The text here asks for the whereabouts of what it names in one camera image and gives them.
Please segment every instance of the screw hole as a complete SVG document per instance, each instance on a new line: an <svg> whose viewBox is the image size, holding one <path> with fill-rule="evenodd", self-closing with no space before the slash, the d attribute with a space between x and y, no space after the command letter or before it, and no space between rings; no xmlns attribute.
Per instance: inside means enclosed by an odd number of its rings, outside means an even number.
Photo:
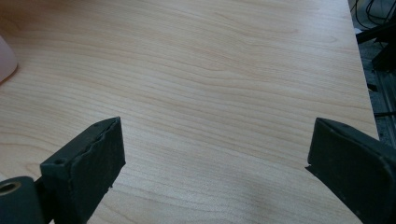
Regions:
<svg viewBox="0 0 396 224"><path fill-rule="evenodd" d="M0 196L11 193L21 186L21 182L9 182L0 186Z"/></svg>
<svg viewBox="0 0 396 224"><path fill-rule="evenodd" d="M58 159L56 161L54 161L53 163L55 163L56 165L60 165L60 164L64 164L66 162L65 159Z"/></svg>

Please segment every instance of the pink object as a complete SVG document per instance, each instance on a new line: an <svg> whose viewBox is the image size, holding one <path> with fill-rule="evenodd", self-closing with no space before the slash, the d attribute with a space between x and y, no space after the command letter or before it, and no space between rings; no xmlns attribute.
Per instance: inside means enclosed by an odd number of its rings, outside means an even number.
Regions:
<svg viewBox="0 0 396 224"><path fill-rule="evenodd" d="M0 82L15 71L17 64L14 52L0 36Z"/></svg>

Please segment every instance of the black plastic part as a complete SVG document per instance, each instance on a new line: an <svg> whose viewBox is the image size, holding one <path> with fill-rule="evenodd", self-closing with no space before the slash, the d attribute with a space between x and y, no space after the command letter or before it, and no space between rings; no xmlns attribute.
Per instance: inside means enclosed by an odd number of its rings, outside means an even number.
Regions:
<svg viewBox="0 0 396 224"><path fill-rule="evenodd" d="M396 150L343 123L317 119L306 169L363 223L396 223Z"/></svg>
<svg viewBox="0 0 396 224"><path fill-rule="evenodd" d="M120 118L93 124L40 165L58 223L86 223L125 164Z"/></svg>
<svg viewBox="0 0 396 224"><path fill-rule="evenodd" d="M20 176L0 182L0 223L44 223L31 177Z"/></svg>

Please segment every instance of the black cable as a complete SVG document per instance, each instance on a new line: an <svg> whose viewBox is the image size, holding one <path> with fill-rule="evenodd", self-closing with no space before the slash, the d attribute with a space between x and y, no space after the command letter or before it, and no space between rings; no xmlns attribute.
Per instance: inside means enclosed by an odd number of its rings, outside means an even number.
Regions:
<svg viewBox="0 0 396 224"><path fill-rule="evenodd" d="M369 2L369 4L367 4L367 7L366 7L367 19L369 19L369 21L372 22L372 23L375 24L375 25L380 25L381 23L374 21L372 18L374 18L374 19L376 19L376 20L381 20L381 21L383 21L385 18L377 17L377 16L374 16L374 15L371 14L370 11L371 11L371 8L372 8L372 6L373 6L373 2L374 2L374 0L371 0L371 1Z"/></svg>
<svg viewBox="0 0 396 224"><path fill-rule="evenodd" d="M356 7L356 5L358 4L358 2L359 2L359 0L355 2L355 4L354 4L354 5L352 6L352 8L350 9L350 12L352 12L352 11L353 11L353 8L355 8L355 7Z"/></svg>
<svg viewBox="0 0 396 224"><path fill-rule="evenodd" d="M358 17L358 1L359 1L359 0L355 0L355 5L356 5L356 6L355 6L355 17L356 17L356 21L357 21L358 24L360 24L362 27L364 27L364 28L370 30L370 29L371 29L370 27L367 27L367 26L363 25L363 24L359 21L359 17Z"/></svg>
<svg viewBox="0 0 396 224"><path fill-rule="evenodd" d="M375 117L375 118L382 118L382 117L394 116L394 115L396 115L396 111L382 112L382 113L374 113L374 117Z"/></svg>
<svg viewBox="0 0 396 224"><path fill-rule="evenodd" d="M392 10L393 10L393 8L394 8L395 6L396 6L396 0L395 0L395 2L393 3L392 7L390 8L390 11L388 12L387 17L385 18L384 23L387 22L387 20L389 19L390 13L392 12Z"/></svg>

